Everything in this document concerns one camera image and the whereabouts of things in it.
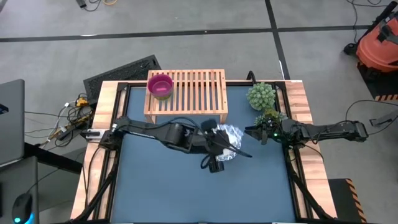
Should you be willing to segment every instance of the floor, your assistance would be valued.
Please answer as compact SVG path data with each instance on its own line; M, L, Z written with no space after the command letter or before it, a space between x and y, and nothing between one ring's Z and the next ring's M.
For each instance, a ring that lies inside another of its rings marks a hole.
M382 7L357 11L363 29ZM354 20L345 0L119 0L113 6L101 3L95 12L80 10L76 1L2 0L0 83L23 78L26 110L58 113L84 92L82 80L155 54L163 69L224 68L229 79L252 70L257 79L303 80L315 124L335 123L352 102L371 99L355 59L341 52L354 39ZM93 34L98 36L81 36ZM349 119L369 126L370 118L391 110L362 103ZM54 122L26 115L25 130L51 128ZM364 144L320 143L328 177L354 181L368 222L398 219L397 133L394 124ZM76 158L85 145L76 138L54 151ZM40 176L51 170L40 166ZM76 175L60 171L40 183L41 223L68 219L77 182Z

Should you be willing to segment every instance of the orange vacuum cleaner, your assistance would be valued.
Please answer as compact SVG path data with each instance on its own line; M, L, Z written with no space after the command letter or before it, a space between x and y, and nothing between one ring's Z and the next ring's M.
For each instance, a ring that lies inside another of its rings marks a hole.
M392 1L358 40L344 48L344 53L359 59L357 68L365 81L398 75L398 12Z

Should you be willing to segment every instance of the computer mouse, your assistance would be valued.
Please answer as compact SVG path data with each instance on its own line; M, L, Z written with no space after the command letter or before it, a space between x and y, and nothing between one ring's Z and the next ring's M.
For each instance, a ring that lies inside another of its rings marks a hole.
M12 206L12 220L14 223L27 223L32 213L32 196L24 193L15 199Z

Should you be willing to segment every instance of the yellow cable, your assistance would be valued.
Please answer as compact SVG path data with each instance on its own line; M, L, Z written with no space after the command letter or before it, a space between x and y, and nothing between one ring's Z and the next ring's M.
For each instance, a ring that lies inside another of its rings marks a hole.
M113 4L115 4L118 0L114 0L113 2L107 3L106 0L104 0L104 4L107 6L111 6Z

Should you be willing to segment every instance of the wooden table frame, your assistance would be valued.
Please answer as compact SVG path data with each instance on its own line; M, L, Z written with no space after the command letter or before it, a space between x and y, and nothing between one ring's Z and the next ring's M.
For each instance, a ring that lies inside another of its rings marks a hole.
M258 80L259 82L270 83L273 88L277 90L277 109L287 114L290 118L300 121L302 123L312 123L310 108L305 94L304 85L302 81L281 81L281 80ZM129 99L129 91L126 87L132 85L134 87L146 86L145 81L107 81L103 82L101 93L99 94L98 104L96 108L95 117L92 128L94 129L108 129L114 118L125 114ZM251 80L227 80L227 86L249 86L252 85ZM309 146L320 150L317 145L308 143ZM87 145L84 166L86 179L88 178L88 166L98 147L98 143L90 142ZM332 217L336 217L336 210L326 176L325 167L322 158L317 152L304 147L299 151L290 151L291 158L295 158L294 168L299 174L300 178L306 183L307 189L311 192L313 197L322 206L322 208ZM100 149L93 157L93 162L90 171L90 186L88 188L88 201L91 201L94 194L97 192L99 184L103 181L109 173L116 152L109 152ZM311 218L316 215L312 214L308 203L304 200L303 195L290 182L291 193L293 196L293 203L295 207L295 216L302 218ZM103 195L101 204L96 207L90 218L94 219L109 219L111 216L111 206L113 202L115 184L108 187ZM83 173L80 175L79 184L76 192L75 203L71 218L79 216L85 208L85 184L83 180Z

